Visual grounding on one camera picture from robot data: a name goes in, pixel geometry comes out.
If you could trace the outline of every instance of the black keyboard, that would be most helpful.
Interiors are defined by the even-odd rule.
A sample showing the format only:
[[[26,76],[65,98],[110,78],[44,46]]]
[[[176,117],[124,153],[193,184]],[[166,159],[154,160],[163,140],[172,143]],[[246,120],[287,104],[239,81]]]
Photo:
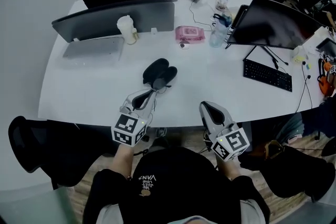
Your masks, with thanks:
[[[292,91],[292,76],[251,60],[244,60],[244,77]]]

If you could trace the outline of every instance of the cable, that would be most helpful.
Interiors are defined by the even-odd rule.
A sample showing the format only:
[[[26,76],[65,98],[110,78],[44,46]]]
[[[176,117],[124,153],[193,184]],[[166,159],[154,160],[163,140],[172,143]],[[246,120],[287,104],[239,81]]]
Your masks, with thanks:
[[[296,148],[296,147],[293,148],[296,150],[304,150],[304,151],[322,151],[322,150],[315,150],[313,148]]]
[[[206,146],[204,148],[202,148],[199,152],[197,152],[198,154],[200,154],[204,149],[206,149]]]
[[[266,47],[266,49],[268,49],[270,52],[272,52],[272,54],[274,54],[281,62],[283,62],[286,66],[289,65],[289,63],[285,62],[284,60],[282,60],[279,56],[277,56],[270,48]]]
[[[281,68],[286,74],[288,74],[283,67],[279,67],[279,68]]]
[[[145,155],[147,152],[148,152],[148,148],[147,148],[146,150],[143,150],[143,151],[139,151],[139,152],[137,152],[137,153],[134,153],[133,156],[138,156],[138,155],[140,155],[140,154]]]
[[[189,10],[190,10],[191,13],[193,14],[194,22],[197,23],[197,24],[201,24],[201,25],[209,25],[209,24],[204,24],[204,23],[201,23],[201,22],[197,22],[197,21],[195,20],[195,14],[194,14],[193,11],[191,10],[191,6],[192,6],[192,4],[193,4],[193,2],[191,2],[190,6],[189,6]]]
[[[305,84],[304,84],[304,86],[303,86],[303,91],[302,91],[302,95],[301,95],[301,98],[300,98],[300,103],[299,103],[299,106],[298,106],[298,108],[296,109],[295,113],[297,113],[297,112],[299,111],[299,107],[300,107],[300,104],[301,104],[301,100],[302,100],[303,94],[304,94],[304,92],[305,92],[304,90],[306,89],[307,79],[308,79],[308,78],[305,79]]]
[[[303,64],[303,63],[306,63],[306,62],[302,62],[302,65],[301,65],[302,74],[303,74],[303,79],[305,79],[305,76],[304,76],[304,75],[305,75],[305,72],[303,71],[303,66],[304,66],[305,64]],[[310,95],[310,91],[309,91],[309,88],[308,88],[307,80],[306,80],[304,86],[307,87],[307,90],[308,90],[308,93],[309,93],[309,98],[310,98],[311,109],[313,109],[313,102],[311,101],[311,95]]]
[[[199,154],[202,154],[203,152],[206,152],[206,151],[208,151],[208,149],[206,149],[206,150],[203,150],[202,152],[200,152]]]
[[[152,121],[153,121],[153,114],[152,114],[152,112],[151,112],[151,114],[150,115],[152,115],[152,119],[151,119],[151,122],[147,125],[148,127],[149,127],[149,125],[152,123]]]
[[[155,111],[155,108],[156,108],[156,98],[154,99],[154,107],[152,108],[152,111],[153,110]]]
[[[164,89],[164,91],[163,91],[163,92],[159,92],[159,91],[157,91],[157,92],[158,92],[158,94],[162,94],[162,93],[165,93],[165,92],[166,92],[166,90],[167,90],[167,87]]]

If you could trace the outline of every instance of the black cable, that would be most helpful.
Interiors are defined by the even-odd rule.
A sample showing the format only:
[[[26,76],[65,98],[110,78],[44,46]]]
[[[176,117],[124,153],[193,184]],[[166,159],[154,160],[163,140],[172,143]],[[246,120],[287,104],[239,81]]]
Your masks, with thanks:
[[[270,52],[272,52],[272,54],[274,54],[281,62],[283,62],[286,66],[289,65],[289,63],[285,62],[284,60],[282,60],[279,56],[277,56],[270,48],[266,47],[266,49],[268,49]]]
[[[199,152],[197,152],[198,154],[200,154],[204,149],[206,149],[207,147],[205,146],[204,148],[202,148]]]
[[[304,77],[305,72],[303,71],[303,66],[304,66],[304,64],[302,63],[302,65],[301,65],[301,69],[302,69],[303,79],[305,79],[305,77]],[[306,80],[304,86],[307,87],[307,90],[308,90],[308,93],[309,93],[309,98],[310,98],[311,109],[313,109],[313,102],[311,101],[311,96],[310,96],[310,91],[309,91],[309,88],[308,88],[307,80]]]
[[[300,98],[300,103],[299,103],[299,106],[298,106],[298,108],[296,109],[295,113],[297,113],[297,112],[299,111],[300,104],[301,104],[301,100],[302,100],[303,94],[304,94],[304,92],[305,92],[304,90],[306,89],[307,79],[308,79],[308,78],[305,79],[305,84],[304,84],[304,86],[303,86],[303,91],[302,91],[302,95],[301,95],[301,98]]]
[[[313,148],[297,148],[297,147],[293,147],[296,150],[304,150],[304,151],[322,151],[322,150],[315,150]]]
[[[209,24],[204,24],[204,23],[201,23],[201,22],[197,22],[197,21],[195,20],[195,14],[194,14],[193,11],[191,10],[191,5],[192,5],[192,4],[193,4],[193,2],[191,2],[190,6],[189,6],[189,10],[190,10],[191,13],[193,14],[194,22],[197,23],[197,24],[201,24],[201,25],[209,25]]]
[[[138,156],[140,154],[145,155],[148,152],[148,149],[134,153],[133,156]]]
[[[208,151],[208,149],[206,149],[206,150],[203,150],[202,152],[200,152],[199,154],[202,154],[202,153],[204,153],[204,152],[206,152],[206,151]]]

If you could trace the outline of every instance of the person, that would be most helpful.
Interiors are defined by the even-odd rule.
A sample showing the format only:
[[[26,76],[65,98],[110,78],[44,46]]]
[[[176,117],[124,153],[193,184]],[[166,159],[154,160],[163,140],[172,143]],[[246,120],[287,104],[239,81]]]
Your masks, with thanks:
[[[158,137],[131,177],[134,149],[121,144],[109,169],[97,172],[83,212],[90,223],[269,223],[251,178],[217,159],[172,147]]]

